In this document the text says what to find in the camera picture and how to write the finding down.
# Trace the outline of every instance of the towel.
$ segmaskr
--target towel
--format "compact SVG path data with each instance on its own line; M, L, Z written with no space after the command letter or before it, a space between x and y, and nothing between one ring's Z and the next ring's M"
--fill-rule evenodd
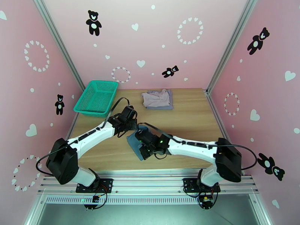
M152 92L159 92L158 90L148 90L148 93L152 93ZM170 97L170 105L169 106L161 106L161 107L151 107L148 106L146 107L146 109L149 110L172 110L173 109L173 94L171 90L167 90L169 97Z
M148 128L146 126L139 126L139 129L147 130ZM136 154L136 156L140 159L140 161L143 161L143 156L140 152L140 148L142 147L142 143L135 137L135 133L137 130L132 133L130 136L127 137L127 142L131 146L132 150Z
M170 96L166 89L161 92L142 93L142 97L144 98L143 106L145 107L170 106Z

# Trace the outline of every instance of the wooden surface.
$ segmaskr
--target wooden surface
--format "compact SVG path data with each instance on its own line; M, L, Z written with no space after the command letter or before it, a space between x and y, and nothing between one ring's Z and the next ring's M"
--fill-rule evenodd
M146 109L143 107L142 92L146 91L118 90L114 103L120 97L128 98L138 112L138 122L148 122L168 134L197 141L217 141L222 137L202 89L172 89L173 110ZM126 105L126 100L122 100L113 114L120 113ZM89 131L103 121L103 118L79 114L71 138ZM95 171L202 168L210 165L200 159L179 155L168 155L163 160L151 156L147 160L140 161L126 140L126 136L132 133L133 131L129 131L121 138L114 136L101 142L85 153L79 159L79 164Z

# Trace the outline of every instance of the green basket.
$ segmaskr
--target green basket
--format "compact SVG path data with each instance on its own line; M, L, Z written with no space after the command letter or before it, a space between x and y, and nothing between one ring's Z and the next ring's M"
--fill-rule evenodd
M116 96L117 87L117 82L90 81L74 111L91 117L106 117Z

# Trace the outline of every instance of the teddy bear decal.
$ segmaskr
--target teddy bear decal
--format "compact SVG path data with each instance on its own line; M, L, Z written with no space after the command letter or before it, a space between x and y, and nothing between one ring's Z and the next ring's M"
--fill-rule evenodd
M279 181L282 181L284 177L285 171L277 166L275 166L275 161L272 157L267 158L264 154L259 153L259 157L257 159L258 164L260 164L263 168L265 168L265 172L267 174L274 174Z

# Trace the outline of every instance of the pink backdrop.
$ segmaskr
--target pink backdrop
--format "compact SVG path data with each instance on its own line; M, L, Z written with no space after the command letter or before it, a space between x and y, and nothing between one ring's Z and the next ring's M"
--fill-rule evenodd
M247 0L44 1L85 85L148 89L206 88ZM99 36L89 33L88 10L99 13Z
M247 172L278 225L299 224L299 5L300 0L258 1L212 94L232 143L273 157L285 170L282 181L259 164ZM249 55L252 37L264 27L270 36ZM252 155L243 151L244 167L252 162Z
M23 224L42 179L36 160L66 136L81 91L33 0L0 0L0 31L0 224Z

